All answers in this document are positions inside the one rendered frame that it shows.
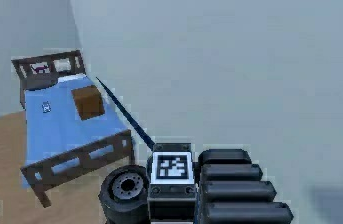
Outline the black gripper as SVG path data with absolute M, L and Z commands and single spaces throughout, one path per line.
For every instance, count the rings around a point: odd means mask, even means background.
M 106 224 L 150 224 L 146 169 L 126 165 L 113 170 L 98 195 Z

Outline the plain white pillow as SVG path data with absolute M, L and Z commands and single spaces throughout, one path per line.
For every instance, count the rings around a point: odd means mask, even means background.
M 54 65 L 57 72 L 70 71 L 72 68 L 68 58 L 55 60 Z

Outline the brown cardboard box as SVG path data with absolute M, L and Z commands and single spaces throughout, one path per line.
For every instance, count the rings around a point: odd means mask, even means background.
M 101 93 L 95 85 L 71 91 L 78 115 L 82 120 L 101 116 L 105 113 Z

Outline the brown bed with blue sheet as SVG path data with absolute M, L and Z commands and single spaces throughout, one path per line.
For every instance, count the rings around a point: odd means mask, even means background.
M 64 58 L 72 68 L 57 72 L 54 61 Z M 33 190 L 43 207 L 51 205 L 49 190 L 125 157 L 135 161 L 131 130 L 103 97 L 103 115 L 79 117 L 71 91 L 95 85 L 80 51 L 14 59 L 12 64 L 20 79 L 26 120 L 23 185 Z M 50 72 L 33 74 L 31 64 L 47 64 Z M 42 109 L 46 101 L 49 113 Z

